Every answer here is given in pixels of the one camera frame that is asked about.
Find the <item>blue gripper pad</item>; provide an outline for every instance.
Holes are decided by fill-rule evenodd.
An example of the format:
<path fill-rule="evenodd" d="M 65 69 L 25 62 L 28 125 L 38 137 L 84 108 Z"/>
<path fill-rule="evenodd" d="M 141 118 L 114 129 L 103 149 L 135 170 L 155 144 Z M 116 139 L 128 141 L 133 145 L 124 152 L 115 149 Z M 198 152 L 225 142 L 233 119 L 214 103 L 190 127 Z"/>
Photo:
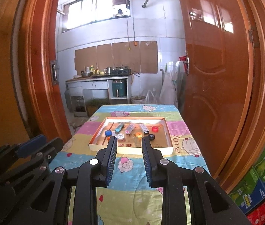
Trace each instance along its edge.
<path fill-rule="evenodd" d="M 47 138 L 40 134 L 29 141 L 21 144 L 16 151 L 18 158 L 27 158 L 47 143 Z"/>
<path fill-rule="evenodd" d="M 149 186 L 151 186 L 152 185 L 151 163 L 150 163 L 147 146 L 145 144 L 144 139 L 142 139 L 142 154 L 143 154 L 143 160 L 144 160 L 144 165 L 145 165 L 147 182 L 149 183 Z"/>
<path fill-rule="evenodd" d="M 109 160 L 107 162 L 107 167 L 106 167 L 107 169 L 106 170 L 106 185 L 107 186 L 109 186 L 109 183 L 112 181 L 112 174 L 113 174 L 113 170 L 115 166 L 117 149 L 118 149 L 118 143 L 117 143 L 117 138 L 115 138 L 112 148 L 110 150 L 110 156 L 109 156 Z"/>

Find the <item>blue bottle cap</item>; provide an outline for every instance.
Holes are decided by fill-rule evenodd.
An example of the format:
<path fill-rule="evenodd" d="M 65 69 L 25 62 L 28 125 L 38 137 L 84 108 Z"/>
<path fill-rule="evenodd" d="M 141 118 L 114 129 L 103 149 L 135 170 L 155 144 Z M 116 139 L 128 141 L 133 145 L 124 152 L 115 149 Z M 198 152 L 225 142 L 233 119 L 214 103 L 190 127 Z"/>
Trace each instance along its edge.
<path fill-rule="evenodd" d="M 106 130 L 105 131 L 105 136 L 112 136 L 112 131 L 110 131 L 110 130 Z"/>

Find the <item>drawer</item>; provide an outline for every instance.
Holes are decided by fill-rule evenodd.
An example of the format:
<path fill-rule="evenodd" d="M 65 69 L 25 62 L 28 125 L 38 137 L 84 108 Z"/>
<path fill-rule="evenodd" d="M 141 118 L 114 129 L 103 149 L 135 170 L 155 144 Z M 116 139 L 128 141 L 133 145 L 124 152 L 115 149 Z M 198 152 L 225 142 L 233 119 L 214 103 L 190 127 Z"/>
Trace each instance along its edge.
<path fill-rule="evenodd" d="M 70 96 L 83 96 L 81 87 L 70 88 Z"/>
<path fill-rule="evenodd" d="M 82 82 L 83 89 L 97 89 L 97 90 L 107 90 L 107 81 L 87 81 Z"/>
<path fill-rule="evenodd" d="M 81 87 L 81 82 L 68 83 L 69 88 Z"/>

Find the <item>door handle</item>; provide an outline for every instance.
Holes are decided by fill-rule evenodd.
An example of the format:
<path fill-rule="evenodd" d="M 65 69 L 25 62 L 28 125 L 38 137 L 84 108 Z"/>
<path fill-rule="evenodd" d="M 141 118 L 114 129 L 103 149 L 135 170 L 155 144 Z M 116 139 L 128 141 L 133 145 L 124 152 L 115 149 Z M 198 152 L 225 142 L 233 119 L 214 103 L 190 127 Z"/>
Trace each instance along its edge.
<path fill-rule="evenodd" d="M 187 75 L 189 75 L 189 69 L 190 69 L 190 59 L 188 56 L 186 56 L 186 61 L 183 61 L 184 69 Z"/>
<path fill-rule="evenodd" d="M 58 84 L 57 73 L 56 73 L 57 61 L 56 60 L 51 60 L 50 64 L 51 64 L 52 84 L 53 85 L 57 85 Z"/>

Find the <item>metal bowl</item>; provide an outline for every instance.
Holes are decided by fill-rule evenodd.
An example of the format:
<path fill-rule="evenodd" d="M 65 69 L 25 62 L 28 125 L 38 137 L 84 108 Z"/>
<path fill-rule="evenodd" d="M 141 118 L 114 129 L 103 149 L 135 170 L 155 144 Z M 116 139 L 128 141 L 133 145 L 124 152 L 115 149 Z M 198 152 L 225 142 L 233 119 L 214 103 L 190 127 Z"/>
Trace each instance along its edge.
<path fill-rule="evenodd" d="M 85 73 L 83 73 L 83 72 L 81 72 L 81 76 L 83 77 L 83 78 L 88 78 L 88 77 L 91 77 L 92 75 L 93 75 L 93 73 L 94 72 L 85 72 Z"/>

